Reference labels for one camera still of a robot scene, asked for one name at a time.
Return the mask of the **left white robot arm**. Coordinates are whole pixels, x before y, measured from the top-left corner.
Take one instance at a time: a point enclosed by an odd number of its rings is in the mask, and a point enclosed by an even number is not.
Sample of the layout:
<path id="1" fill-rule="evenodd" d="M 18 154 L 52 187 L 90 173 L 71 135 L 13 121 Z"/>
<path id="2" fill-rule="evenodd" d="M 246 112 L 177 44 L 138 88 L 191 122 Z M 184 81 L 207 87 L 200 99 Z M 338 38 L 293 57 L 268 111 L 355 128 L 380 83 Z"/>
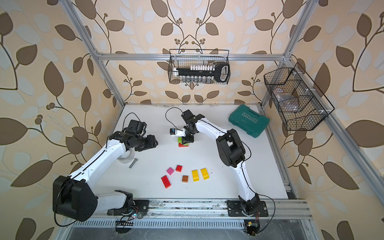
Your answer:
<path id="1" fill-rule="evenodd" d="M 93 214 L 116 211 L 123 215 L 136 214 L 131 193 L 115 190 L 111 194 L 96 195 L 93 187 L 103 173 L 114 163 L 130 163 L 136 152 L 158 145 L 155 136 L 146 134 L 145 122 L 132 120 L 122 131 L 107 138 L 106 144 L 85 165 L 69 176 L 59 176 L 53 183 L 53 212 L 75 221 L 84 222 Z"/>

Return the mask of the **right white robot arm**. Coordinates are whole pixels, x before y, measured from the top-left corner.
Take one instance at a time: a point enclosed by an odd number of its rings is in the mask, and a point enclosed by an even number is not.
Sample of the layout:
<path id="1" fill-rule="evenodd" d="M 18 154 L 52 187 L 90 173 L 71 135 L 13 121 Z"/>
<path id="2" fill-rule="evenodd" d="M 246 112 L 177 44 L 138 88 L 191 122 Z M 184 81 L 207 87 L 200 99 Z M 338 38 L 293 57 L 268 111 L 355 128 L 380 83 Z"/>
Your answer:
<path id="1" fill-rule="evenodd" d="M 261 201 L 259 195 L 252 188 L 245 165 L 247 160 L 245 145 L 237 131 L 220 128 L 211 123 L 205 116 L 194 115 L 190 110 L 182 112 L 181 117 L 186 125 L 182 129 L 171 128 L 170 134 L 180 137 L 183 145 L 193 143 L 197 133 L 203 133 L 215 140 L 221 161 L 231 168 L 235 176 L 242 212 L 247 216 L 254 215 Z"/>

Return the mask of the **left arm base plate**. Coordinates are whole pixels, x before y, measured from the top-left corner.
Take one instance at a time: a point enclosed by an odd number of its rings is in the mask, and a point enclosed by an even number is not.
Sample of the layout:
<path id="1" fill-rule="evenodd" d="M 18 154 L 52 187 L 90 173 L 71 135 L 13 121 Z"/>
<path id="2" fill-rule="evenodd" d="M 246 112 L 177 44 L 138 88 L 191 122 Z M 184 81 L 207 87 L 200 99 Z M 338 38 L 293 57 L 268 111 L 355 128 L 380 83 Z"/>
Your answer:
<path id="1" fill-rule="evenodd" d="M 129 199 L 120 209 L 111 209 L 107 211 L 108 216 L 127 216 L 139 214 L 144 216 L 149 209 L 149 200 L 133 200 Z"/>

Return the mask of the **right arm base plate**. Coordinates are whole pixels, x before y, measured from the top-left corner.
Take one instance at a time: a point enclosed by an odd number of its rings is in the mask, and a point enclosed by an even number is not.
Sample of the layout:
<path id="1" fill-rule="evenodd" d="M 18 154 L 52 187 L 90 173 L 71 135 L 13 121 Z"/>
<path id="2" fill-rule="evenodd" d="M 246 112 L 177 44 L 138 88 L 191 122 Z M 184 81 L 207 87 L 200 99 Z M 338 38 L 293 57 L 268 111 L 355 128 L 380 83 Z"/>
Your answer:
<path id="1" fill-rule="evenodd" d="M 256 204 L 245 203 L 243 201 L 226 201 L 228 215 L 230 217 L 268 217 L 269 212 L 265 201 L 259 201 Z"/>

